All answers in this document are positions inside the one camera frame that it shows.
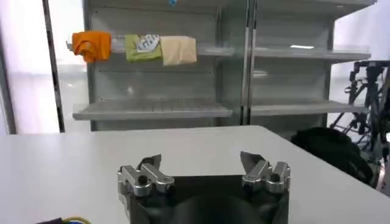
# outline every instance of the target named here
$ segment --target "white label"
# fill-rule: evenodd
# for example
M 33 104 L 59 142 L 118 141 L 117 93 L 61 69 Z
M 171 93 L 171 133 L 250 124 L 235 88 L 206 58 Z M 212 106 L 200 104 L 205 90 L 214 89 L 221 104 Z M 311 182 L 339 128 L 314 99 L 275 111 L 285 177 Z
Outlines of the white label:
M 152 52 L 160 42 L 159 35 L 145 35 L 142 37 L 139 42 L 136 44 L 137 52 L 139 53 L 148 53 Z

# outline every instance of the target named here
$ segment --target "green cloth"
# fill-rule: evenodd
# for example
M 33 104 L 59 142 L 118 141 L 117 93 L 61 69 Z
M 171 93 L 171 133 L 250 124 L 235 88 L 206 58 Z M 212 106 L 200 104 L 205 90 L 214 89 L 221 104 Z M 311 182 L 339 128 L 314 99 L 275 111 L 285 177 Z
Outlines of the green cloth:
M 129 62 L 135 61 L 148 61 L 156 58 L 162 57 L 161 45 L 158 41 L 158 44 L 153 49 L 149 49 L 149 52 L 140 52 L 137 49 L 137 44 L 141 44 L 145 36 L 138 36 L 134 34 L 128 34 L 125 36 L 125 46 L 126 46 L 126 60 Z

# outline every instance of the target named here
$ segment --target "metal shelf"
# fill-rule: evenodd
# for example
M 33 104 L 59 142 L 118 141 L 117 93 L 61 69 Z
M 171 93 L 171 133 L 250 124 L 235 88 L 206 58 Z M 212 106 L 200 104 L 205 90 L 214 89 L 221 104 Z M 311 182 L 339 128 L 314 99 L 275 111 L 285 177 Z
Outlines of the metal shelf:
M 330 100 L 259 100 L 252 104 L 252 116 L 303 115 L 363 112 L 363 105 L 348 105 Z
M 259 10 L 266 12 L 309 13 L 333 19 L 349 15 L 375 4 L 377 0 L 262 0 Z
M 330 63 L 342 63 L 347 61 L 364 60 L 371 57 L 371 54 L 348 52 L 348 51 L 327 51 L 319 49 L 273 49 L 267 47 L 256 47 L 254 56 L 264 58 L 301 58 L 320 59 Z
M 210 99 L 104 100 L 73 114 L 75 120 L 186 119 L 230 117 L 232 110 Z
M 72 44 L 66 43 L 69 51 L 73 51 Z M 232 57 L 235 54 L 234 48 L 231 47 L 217 47 L 209 43 L 197 43 L 197 55 L 202 56 L 219 56 Z M 111 53 L 125 54 L 124 38 L 112 38 Z

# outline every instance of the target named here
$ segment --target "black tripod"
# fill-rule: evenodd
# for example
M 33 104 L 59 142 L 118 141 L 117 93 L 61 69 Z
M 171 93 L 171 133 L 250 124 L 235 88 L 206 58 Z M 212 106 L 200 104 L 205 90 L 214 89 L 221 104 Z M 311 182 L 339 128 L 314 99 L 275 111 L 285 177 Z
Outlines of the black tripod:
M 369 141 L 363 147 L 365 150 L 370 146 L 370 151 L 372 152 L 375 147 L 376 140 L 378 135 L 380 135 L 381 143 L 386 149 L 383 149 L 383 155 L 385 159 L 387 158 L 388 149 L 386 141 L 386 127 L 389 120 L 389 110 L 390 110 L 390 100 L 389 94 L 386 95 L 385 106 L 383 107 L 382 112 L 380 111 L 380 96 L 383 91 L 383 87 L 378 89 L 378 77 L 382 75 L 385 68 L 390 67 L 390 61 L 357 61 L 354 64 L 353 71 L 350 73 L 349 80 L 351 85 L 348 86 L 345 90 L 349 94 L 348 104 L 353 105 L 356 101 L 356 98 L 363 92 L 364 89 L 367 89 L 366 98 L 364 100 L 364 107 L 369 110 L 369 113 L 353 113 L 354 119 L 350 122 L 347 127 L 342 127 L 337 125 L 340 119 L 343 117 L 344 113 L 341 113 L 337 119 L 331 124 L 330 128 L 343 128 L 343 133 L 348 133 L 349 131 L 357 132 L 359 135 L 362 135 L 360 140 L 357 142 L 359 144 L 364 138 L 368 135 L 370 136 Z M 360 68 L 366 68 L 367 76 L 364 80 L 356 80 L 356 75 L 360 72 Z

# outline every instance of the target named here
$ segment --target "beige cloth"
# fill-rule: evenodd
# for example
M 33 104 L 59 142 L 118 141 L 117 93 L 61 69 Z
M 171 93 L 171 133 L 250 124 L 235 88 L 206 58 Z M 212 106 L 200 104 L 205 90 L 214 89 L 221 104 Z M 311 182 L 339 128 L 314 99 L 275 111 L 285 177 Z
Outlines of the beige cloth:
M 182 65 L 194 63 L 196 58 L 196 40 L 184 36 L 160 37 L 164 65 Z

